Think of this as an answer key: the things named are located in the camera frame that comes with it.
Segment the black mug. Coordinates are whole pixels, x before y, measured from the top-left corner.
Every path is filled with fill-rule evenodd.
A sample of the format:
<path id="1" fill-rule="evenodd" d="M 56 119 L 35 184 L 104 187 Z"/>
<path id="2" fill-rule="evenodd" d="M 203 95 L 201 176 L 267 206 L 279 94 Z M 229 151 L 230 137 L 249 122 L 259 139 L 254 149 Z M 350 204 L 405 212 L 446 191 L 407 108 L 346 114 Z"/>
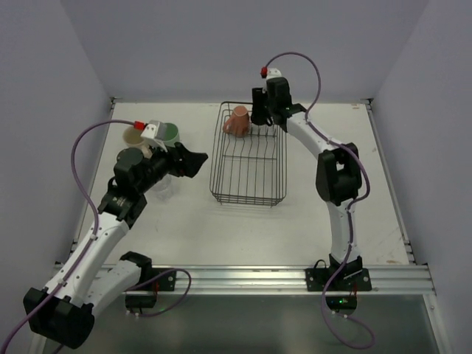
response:
<path id="1" fill-rule="evenodd" d="M 274 121 L 270 116 L 263 117 L 263 124 L 266 126 L 272 126 L 274 124 Z"/>

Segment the black wire dish rack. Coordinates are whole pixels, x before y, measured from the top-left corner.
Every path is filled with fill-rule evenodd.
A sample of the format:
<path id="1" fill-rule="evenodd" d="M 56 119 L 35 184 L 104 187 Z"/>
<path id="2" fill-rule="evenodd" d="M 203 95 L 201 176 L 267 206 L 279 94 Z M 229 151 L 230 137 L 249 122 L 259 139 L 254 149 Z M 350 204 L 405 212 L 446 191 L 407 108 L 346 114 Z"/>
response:
<path id="1" fill-rule="evenodd" d="M 251 103 L 220 104 L 212 147 L 209 191 L 220 204 L 274 207 L 287 195 L 287 135 L 278 126 L 250 124 L 236 137 L 223 131 L 233 110 Z"/>

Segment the cream floral mug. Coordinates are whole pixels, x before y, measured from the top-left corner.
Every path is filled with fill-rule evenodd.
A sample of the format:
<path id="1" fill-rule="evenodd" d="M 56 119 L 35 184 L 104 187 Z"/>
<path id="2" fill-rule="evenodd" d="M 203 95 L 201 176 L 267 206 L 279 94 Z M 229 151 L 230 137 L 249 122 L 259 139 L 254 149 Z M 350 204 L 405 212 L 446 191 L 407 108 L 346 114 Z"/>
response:
<path id="1" fill-rule="evenodd" d="M 122 140 L 128 148 L 138 148 L 145 158 L 152 156 L 149 144 L 141 137 L 141 131 L 128 127 L 123 131 Z"/>

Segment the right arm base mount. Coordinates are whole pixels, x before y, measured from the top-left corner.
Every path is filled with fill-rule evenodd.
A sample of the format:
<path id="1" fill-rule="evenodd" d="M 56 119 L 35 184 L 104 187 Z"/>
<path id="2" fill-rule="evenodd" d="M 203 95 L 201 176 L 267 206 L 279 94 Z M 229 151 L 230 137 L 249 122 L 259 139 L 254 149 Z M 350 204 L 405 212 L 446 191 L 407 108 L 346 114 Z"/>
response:
<path id="1" fill-rule="evenodd" d="M 318 260 L 313 267 L 306 268 L 305 282 L 308 291 L 322 291 L 331 276 L 339 269 L 340 263 L 330 258 L 330 265 Z M 348 262 L 327 287 L 328 291 L 371 291 L 369 270 L 363 267 L 362 259 Z"/>

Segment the small clear glass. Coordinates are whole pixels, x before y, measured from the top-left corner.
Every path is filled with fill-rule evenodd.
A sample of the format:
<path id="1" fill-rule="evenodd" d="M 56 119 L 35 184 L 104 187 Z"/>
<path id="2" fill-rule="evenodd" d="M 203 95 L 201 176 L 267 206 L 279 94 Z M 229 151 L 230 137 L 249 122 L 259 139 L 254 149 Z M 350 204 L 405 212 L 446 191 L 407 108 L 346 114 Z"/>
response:
<path id="1" fill-rule="evenodd" d="M 151 191 L 153 195 L 161 201 L 170 199 L 174 194 L 173 177 L 171 175 L 166 175 L 151 188 Z"/>

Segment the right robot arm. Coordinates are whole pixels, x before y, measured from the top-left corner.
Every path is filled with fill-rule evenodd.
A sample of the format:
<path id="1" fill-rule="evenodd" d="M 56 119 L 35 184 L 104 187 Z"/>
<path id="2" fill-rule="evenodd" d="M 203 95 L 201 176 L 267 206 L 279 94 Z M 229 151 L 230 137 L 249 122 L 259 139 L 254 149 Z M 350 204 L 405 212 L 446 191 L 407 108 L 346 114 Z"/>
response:
<path id="1" fill-rule="evenodd" d="M 357 249 L 354 202 L 362 186 L 358 149 L 330 138 L 310 119 L 308 109 L 293 103 L 290 86 L 278 72 L 262 73 L 265 84 L 252 89 L 253 114 L 256 123 L 270 122 L 302 143 L 316 158 L 315 188 L 326 202 L 332 235 L 329 270 L 336 280 L 362 271 Z"/>

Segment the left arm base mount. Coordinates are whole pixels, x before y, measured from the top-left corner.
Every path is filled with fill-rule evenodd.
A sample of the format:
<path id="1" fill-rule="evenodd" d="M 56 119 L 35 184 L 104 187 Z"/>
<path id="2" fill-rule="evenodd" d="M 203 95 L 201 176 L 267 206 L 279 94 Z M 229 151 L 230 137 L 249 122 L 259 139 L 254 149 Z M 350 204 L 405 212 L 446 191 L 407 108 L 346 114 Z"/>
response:
<path id="1" fill-rule="evenodd" d="M 161 273 L 168 271 L 168 268 L 152 268 L 149 270 L 146 280 L 151 280 Z M 154 282 L 147 284 L 143 289 L 146 291 L 158 292 L 172 292 L 175 290 L 176 271 L 170 271 L 164 276 L 154 280 Z"/>

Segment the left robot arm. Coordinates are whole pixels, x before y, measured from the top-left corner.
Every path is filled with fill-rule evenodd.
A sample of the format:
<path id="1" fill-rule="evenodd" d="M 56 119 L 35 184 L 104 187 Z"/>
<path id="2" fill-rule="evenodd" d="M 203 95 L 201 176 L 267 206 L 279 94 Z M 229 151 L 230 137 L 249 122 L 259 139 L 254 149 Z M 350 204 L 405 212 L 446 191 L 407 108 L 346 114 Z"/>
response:
<path id="1" fill-rule="evenodd" d="M 75 350 L 121 293 L 153 286 L 175 274 L 174 268 L 153 274 L 151 259 L 130 251 L 106 275 L 97 276 L 146 207 L 146 192 L 165 176 L 195 177 L 207 159 L 207 154 L 191 152 L 180 142 L 155 149 L 149 158 L 138 148 L 121 150 L 90 230 L 44 288 L 31 288 L 24 296 L 32 332 Z"/>

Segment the pink mug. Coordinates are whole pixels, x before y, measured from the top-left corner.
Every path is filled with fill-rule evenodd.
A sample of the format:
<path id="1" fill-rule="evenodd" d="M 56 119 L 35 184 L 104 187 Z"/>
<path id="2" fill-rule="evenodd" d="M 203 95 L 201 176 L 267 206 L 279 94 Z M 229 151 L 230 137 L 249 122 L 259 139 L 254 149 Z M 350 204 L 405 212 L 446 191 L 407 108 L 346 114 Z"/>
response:
<path id="1" fill-rule="evenodd" d="M 250 130 L 249 111 L 245 106 L 236 106 L 230 118 L 223 124 L 223 132 L 238 138 L 244 137 Z"/>

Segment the green plastic cup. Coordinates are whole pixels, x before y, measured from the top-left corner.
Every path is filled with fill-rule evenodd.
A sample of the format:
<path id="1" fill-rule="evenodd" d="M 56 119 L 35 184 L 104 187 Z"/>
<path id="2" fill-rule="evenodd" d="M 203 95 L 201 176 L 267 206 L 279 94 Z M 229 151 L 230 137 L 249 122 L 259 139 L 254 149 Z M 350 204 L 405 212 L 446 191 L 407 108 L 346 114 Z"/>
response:
<path id="1" fill-rule="evenodd" d="M 180 142 L 178 126 L 173 123 L 166 122 L 164 127 L 165 129 L 162 135 L 162 141 L 166 147 L 174 148 L 175 143 Z"/>

